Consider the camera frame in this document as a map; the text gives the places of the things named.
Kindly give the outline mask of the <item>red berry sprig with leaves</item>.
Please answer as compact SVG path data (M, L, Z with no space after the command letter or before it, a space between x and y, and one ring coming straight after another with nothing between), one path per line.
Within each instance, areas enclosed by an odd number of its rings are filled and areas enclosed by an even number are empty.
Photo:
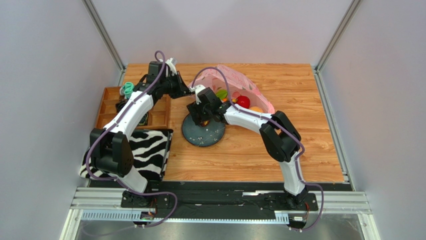
M209 124L210 124L210 121L209 121L209 120L206 120L206 121L202 121L200 125L201 125L202 127L206 127L206 126L208 126Z

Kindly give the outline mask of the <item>pink plastic bag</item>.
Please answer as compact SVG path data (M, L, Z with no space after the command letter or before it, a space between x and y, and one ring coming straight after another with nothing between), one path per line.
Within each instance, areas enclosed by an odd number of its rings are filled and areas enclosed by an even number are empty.
M191 85L203 85L206 88L211 88L214 93L217 90L225 89L228 92L226 100L235 100L239 96L246 96L250 99L250 107L257 106L262 108L264 113L275 113L274 106L261 93L259 88L243 73L228 66L218 64L216 70L202 71Z

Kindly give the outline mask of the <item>red apple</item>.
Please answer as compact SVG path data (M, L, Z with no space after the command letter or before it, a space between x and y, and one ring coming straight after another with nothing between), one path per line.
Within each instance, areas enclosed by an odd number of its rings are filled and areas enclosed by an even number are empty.
M236 98L236 104L243 108L249 109L251 106L251 100L247 96L240 95Z

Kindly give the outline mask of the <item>orange fruit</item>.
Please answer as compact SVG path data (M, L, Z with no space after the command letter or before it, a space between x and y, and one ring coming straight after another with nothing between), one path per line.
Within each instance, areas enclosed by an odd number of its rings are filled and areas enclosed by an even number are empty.
M258 112L258 113L264 113L264 110L262 108L258 107L258 106L251 106L249 108L249 110L255 111L255 112Z

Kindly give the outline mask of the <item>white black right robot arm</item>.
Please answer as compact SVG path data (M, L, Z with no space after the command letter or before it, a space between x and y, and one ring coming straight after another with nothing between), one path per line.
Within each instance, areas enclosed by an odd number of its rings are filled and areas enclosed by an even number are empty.
M230 101L223 102L212 89L202 85L191 87L189 91L195 96L195 102L187 105L195 124L215 121L259 134L267 153L279 163L285 191L293 196L304 191L306 183L299 158L305 147L299 132L282 111L260 113Z

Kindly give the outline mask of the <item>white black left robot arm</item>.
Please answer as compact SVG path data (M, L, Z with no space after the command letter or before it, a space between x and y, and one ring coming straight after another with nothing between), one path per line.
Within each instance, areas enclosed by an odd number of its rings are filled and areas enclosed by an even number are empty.
M163 95L176 99L191 95L179 71L177 60L156 60L149 63L145 74L120 112L102 129L90 133L90 148L85 157L87 173L94 179L93 170L108 174L135 194L144 194L148 180L134 167L134 155L129 143L139 122Z

